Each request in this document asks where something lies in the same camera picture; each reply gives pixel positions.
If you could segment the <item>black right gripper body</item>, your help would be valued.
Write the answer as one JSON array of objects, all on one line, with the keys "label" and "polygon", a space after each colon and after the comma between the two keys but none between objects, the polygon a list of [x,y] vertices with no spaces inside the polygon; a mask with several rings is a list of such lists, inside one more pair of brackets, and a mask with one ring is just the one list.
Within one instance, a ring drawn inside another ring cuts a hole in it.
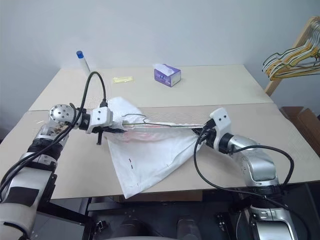
[{"label": "black right gripper body", "polygon": [[203,141],[205,141],[205,144],[210,147],[214,148],[214,142],[217,136],[216,132],[216,123],[213,119],[210,119],[206,122],[203,128],[207,128],[207,134],[206,135],[199,135],[199,144],[202,144]]}]

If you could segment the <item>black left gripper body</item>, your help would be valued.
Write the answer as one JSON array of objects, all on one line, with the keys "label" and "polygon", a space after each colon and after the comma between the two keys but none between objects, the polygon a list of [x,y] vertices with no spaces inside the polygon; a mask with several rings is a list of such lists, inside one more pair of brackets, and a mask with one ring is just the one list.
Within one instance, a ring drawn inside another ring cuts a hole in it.
[{"label": "black left gripper body", "polygon": [[97,145],[100,146],[102,144],[102,137],[103,137],[103,133],[107,132],[107,133],[118,133],[118,130],[115,128],[110,128],[108,126],[97,126],[93,128],[93,133],[94,134],[98,134],[97,137]]}]

